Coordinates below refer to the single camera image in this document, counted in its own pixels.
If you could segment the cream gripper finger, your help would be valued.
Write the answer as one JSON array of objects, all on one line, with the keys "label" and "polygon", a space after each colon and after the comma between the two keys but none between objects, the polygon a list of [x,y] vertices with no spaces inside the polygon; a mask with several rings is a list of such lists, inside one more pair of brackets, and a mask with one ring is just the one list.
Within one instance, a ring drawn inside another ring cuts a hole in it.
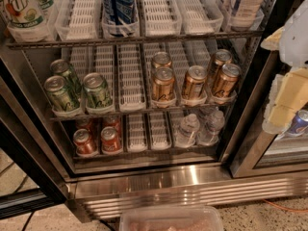
[{"label": "cream gripper finger", "polygon": [[274,33],[272,33],[270,36],[268,36],[261,42],[261,47],[269,51],[278,51],[279,41],[281,39],[283,31],[283,27],[277,29]]},{"label": "cream gripper finger", "polygon": [[277,74],[269,91],[262,129],[279,134],[287,129],[295,113],[308,102],[308,68],[296,68],[285,75]]}]

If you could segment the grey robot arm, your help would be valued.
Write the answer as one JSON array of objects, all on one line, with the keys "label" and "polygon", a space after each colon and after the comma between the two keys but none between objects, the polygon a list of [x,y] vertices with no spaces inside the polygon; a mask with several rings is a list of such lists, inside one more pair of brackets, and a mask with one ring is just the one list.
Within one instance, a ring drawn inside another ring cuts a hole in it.
[{"label": "grey robot arm", "polygon": [[279,53],[291,70],[277,74],[269,91],[262,128],[269,134],[287,129],[295,113],[308,102],[308,0],[304,0],[285,24],[264,39],[261,47]]}]

